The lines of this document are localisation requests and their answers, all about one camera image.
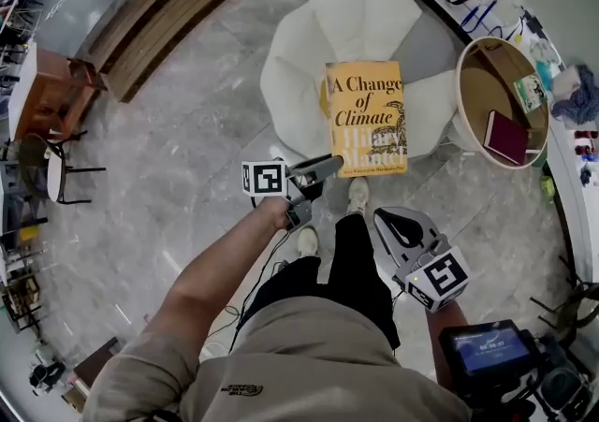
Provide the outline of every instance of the shoe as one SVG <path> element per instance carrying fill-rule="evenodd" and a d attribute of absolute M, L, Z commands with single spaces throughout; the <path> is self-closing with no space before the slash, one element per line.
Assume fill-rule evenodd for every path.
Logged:
<path fill-rule="evenodd" d="M 318 254 L 318 235 L 313 227 L 304 227 L 299 232 L 298 252 L 300 257 Z"/>
<path fill-rule="evenodd" d="M 354 178 L 349 184 L 349 204 L 347 205 L 347 213 L 359 212 L 364 215 L 368 199 L 371 196 L 371 191 L 368 187 L 366 178 Z"/>

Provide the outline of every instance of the book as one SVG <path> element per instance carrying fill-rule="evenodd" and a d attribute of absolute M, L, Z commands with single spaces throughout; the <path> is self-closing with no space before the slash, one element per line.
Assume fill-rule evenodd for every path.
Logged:
<path fill-rule="evenodd" d="M 541 80 L 535 75 L 529 75 L 514 82 L 516 93 L 524 113 L 528 114 L 542 104 L 548 103 L 548 96 Z"/>
<path fill-rule="evenodd" d="M 489 122 L 483 143 L 485 148 L 522 166 L 526 159 L 527 145 L 528 131 L 526 129 L 503 116 L 501 112 L 493 110 L 489 113 Z"/>
<path fill-rule="evenodd" d="M 397 61 L 327 64 L 332 155 L 341 178 L 403 173 L 408 168 L 403 83 Z"/>

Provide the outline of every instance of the white countertop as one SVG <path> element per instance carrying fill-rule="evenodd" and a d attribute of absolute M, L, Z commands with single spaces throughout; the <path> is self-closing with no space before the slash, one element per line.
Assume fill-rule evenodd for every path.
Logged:
<path fill-rule="evenodd" d="M 37 74 L 37 44 L 32 41 L 29 51 L 25 55 L 25 60 L 19 71 L 20 80 L 17 81 L 8 101 L 8 126 L 10 128 L 10 139 L 15 140 L 17 127 L 21 119 L 22 110 L 27 101 L 27 96 L 31 91 Z"/>
<path fill-rule="evenodd" d="M 61 182 L 63 180 L 63 160 L 54 153 L 50 154 L 48 161 L 48 197 L 56 202 L 60 197 Z"/>

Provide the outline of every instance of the shirt logo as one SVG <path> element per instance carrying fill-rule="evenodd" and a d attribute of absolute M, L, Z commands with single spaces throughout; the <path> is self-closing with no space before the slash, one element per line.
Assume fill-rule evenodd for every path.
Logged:
<path fill-rule="evenodd" d="M 231 385 L 221 389 L 221 392 L 228 392 L 229 396 L 255 397 L 262 393 L 264 386 Z"/>

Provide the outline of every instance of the marble floor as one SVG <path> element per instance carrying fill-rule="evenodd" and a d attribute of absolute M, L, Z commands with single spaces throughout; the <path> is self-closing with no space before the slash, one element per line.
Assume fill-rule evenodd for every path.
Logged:
<path fill-rule="evenodd" d="M 189 261 L 250 209 L 241 193 L 241 161 L 269 157 L 276 142 L 259 75 L 276 24 L 306 0 L 228 0 L 158 68 L 129 105 L 101 99 L 89 134 L 71 148 L 67 197 L 90 205 L 49 206 L 41 230 L 39 280 L 46 338 L 72 365 L 112 336 L 139 333 Z M 460 297 L 472 323 L 512 318 L 544 331 L 530 296 L 557 305 L 567 290 L 562 232 L 539 188 L 537 169 L 504 171 L 479 155 L 442 146 L 405 175 L 371 178 L 367 214 L 379 271 L 394 272 L 372 225 L 373 208 L 426 212 L 458 244 L 474 272 Z M 348 180 L 330 180 L 314 203 L 323 277 L 333 254 L 333 225 L 344 215 Z M 271 263 L 296 257 L 292 236 Z M 265 259 L 270 249 L 262 256 Z M 258 262 L 231 304 L 254 285 Z M 403 295 L 395 310 L 400 362 L 432 373 L 424 309 Z M 214 328 L 231 321 L 221 314 Z M 228 347 L 233 327 L 209 339 Z"/>

